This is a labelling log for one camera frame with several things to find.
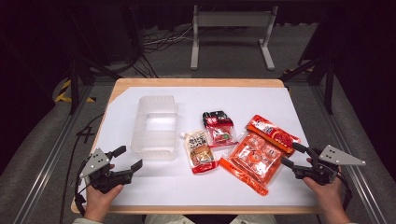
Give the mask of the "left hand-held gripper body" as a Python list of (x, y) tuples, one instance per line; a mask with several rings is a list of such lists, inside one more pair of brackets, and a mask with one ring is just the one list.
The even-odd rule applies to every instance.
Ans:
[(83, 162), (78, 177), (85, 180), (87, 186), (93, 186), (102, 193), (108, 193), (117, 185), (132, 182), (133, 172), (129, 170), (113, 172), (107, 152), (97, 148), (91, 156)]

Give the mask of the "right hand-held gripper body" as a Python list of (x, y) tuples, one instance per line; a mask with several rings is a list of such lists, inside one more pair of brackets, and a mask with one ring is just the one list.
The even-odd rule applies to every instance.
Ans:
[(318, 158), (312, 159), (311, 166), (294, 165), (294, 175), (297, 179), (310, 177), (320, 185), (327, 185), (336, 178), (340, 165), (363, 166), (366, 161), (358, 159), (343, 150), (327, 145), (322, 150), (312, 148), (318, 153)]

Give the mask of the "large orange snack packet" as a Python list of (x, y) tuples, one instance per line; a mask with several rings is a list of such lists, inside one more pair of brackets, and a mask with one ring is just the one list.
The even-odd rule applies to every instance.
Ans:
[(281, 159), (291, 156), (295, 151), (292, 144), (300, 142), (299, 137), (255, 115), (248, 122), (239, 143), (219, 160), (219, 165), (265, 196), (268, 194), (267, 185), (276, 174)]

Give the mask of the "translucent plastic container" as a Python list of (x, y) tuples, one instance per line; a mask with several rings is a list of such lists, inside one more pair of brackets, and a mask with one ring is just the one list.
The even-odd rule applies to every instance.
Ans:
[(170, 161), (177, 152), (178, 106), (172, 95), (143, 96), (134, 120), (131, 149), (147, 161)]

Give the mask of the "small red black snack packet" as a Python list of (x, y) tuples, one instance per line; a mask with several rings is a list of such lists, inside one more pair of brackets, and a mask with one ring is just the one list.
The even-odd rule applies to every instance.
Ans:
[(224, 111), (204, 112), (203, 124), (210, 137), (210, 146), (226, 147), (237, 143), (233, 121)]

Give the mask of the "person's left hand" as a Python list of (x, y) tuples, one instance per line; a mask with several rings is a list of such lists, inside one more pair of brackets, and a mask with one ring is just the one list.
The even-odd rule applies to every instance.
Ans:
[(103, 223), (112, 202), (122, 192), (123, 185), (117, 185), (108, 193), (102, 193), (92, 186), (86, 189), (87, 205), (84, 217), (89, 221)]

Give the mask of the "person's right hand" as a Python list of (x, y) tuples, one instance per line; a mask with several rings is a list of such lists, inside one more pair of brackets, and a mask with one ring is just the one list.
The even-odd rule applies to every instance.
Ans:
[(315, 193), (319, 206), (324, 212), (343, 209), (342, 182), (335, 178), (331, 184), (320, 185), (310, 177), (303, 178), (304, 183)]

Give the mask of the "person's pale trousers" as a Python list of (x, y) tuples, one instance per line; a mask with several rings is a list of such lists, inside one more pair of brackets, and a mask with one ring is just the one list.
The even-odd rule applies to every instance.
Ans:
[(144, 224), (277, 224), (273, 215), (147, 215)]

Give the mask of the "white red sauce pouch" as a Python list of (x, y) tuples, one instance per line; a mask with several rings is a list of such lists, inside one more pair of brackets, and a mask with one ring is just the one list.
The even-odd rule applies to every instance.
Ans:
[(181, 133), (180, 137), (184, 139), (184, 148), (189, 159), (191, 171), (195, 175), (218, 167), (218, 161), (208, 144), (206, 132)]

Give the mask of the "black tripod stand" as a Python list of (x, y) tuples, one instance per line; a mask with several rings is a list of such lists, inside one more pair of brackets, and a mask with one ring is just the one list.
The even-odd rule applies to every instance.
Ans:
[(65, 8), (64, 16), (64, 28), (68, 28), (68, 31), (64, 35), (65, 41), (69, 41), (69, 45), (66, 48), (70, 51), (70, 79), (71, 79), (71, 109), (70, 114), (74, 115), (78, 107), (81, 105), (82, 100), (80, 99), (80, 93), (78, 91), (78, 82), (81, 80), (83, 85), (91, 86), (95, 81), (91, 67), (104, 74), (106, 77), (118, 80), (121, 75), (105, 68), (103, 65), (91, 60), (85, 53), (85, 43), (81, 40), (83, 35), (81, 34), (78, 24), (75, 18), (70, 12), (69, 8)]
[(306, 81), (310, 86), (317, 86), (322, 79), (325, 79), (324, 105), (327, 112), (332, 114), (332, 87), (334, 80), (332, 57), (320, 57), (310, 60), (289, 72), (285, 72), (279, 79), (283, 82), (288, 81), (309, 68), (312, 68), (312, 72)]

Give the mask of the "yellow black hazard tape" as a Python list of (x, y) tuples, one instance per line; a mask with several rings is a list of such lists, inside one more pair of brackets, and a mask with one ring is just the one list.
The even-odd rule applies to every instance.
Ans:
[(60, 88), (60, 91), (58, 93), (58, 95), (55, 97), (54, 101), (56, 103), (58, 102), (66, 102), (66, 103), (71, 103), (72, 102), (72, 98), (71, 97), (67, 97), (66, 96), (66, 92), (67, 90), (71, 87), (71, 80), (68, 78), (64, 84), (62, 85), (62, 87)]

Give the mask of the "white table mat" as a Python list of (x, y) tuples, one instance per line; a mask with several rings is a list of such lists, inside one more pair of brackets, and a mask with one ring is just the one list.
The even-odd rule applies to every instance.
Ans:
[[(177, 133), (203, 128), (202, 114), (224, 111), (238, 133), (255, 115), (272, 121), (286, 132), (307, 143), (304, 131), (285, 88), (234, 87), (135, 87), (109, 103), (96, 146), (112, 151), (126, 146), (127, 151), (113, 159), (117, 170), (130, 168), (137, 161), (133, 153), (135, 114), (144, 96), (171, 95), (178, 105)], [(115, 199), (115, 206), (314, 206), (315, 196), (303, 181), (282, 166), (261, 196), (222, 167), (195, 175), (191, 172), (184, 141), (177, 139), (177, 154), (171, 161), (143, 161), (132, 183)]]

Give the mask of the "aluminium floor rail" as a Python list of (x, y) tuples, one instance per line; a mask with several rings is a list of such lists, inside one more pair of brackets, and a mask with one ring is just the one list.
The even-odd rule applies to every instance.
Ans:
[(27, 136), (18, 153), (14, 156), (17, 164), (14, 166), (16, 200), (18, 213), (11, 219), (11, 224), (26, 224), (33, 214), (56, 164), (64, 151), (66, 140), (75, 125), (83, 99), (88, 97), (92, 86), (81, 89), (78, 99), (80, 103), (73, 113), (71, 105), (56, 103)]
[(329, 112), (324, 103), (324, 93), (320, 87), (312, 87), (324, 118), (332, 132), (336, 145), (366, 161), (365, 166), (348, 166), (348, 176), (351, 178), (350, 187), (357, 191), (357, 198), (363, 206), (363, 213), (369, 217), (370, 224), (391, 224), (387, 217), (387, 193), (393, 186), (382, 161), (376, 154), (370, 140), (341, 89), (333, 93), (331, 110)]

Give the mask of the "white metal stand frame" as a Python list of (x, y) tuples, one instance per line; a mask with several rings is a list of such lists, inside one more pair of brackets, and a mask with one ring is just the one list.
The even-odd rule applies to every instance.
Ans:
[(193, 8), (191, 47), (191, 70), (198, 69), (199, 28), (200, 27), (265, 27), (262, 39), (258, 41), (262, 56), (269, 71), (275, 70), (275, 64), (268, 49), (269, 40), (275, 25), (278, 7), (264, 11), (201, 11), (197, 5)]

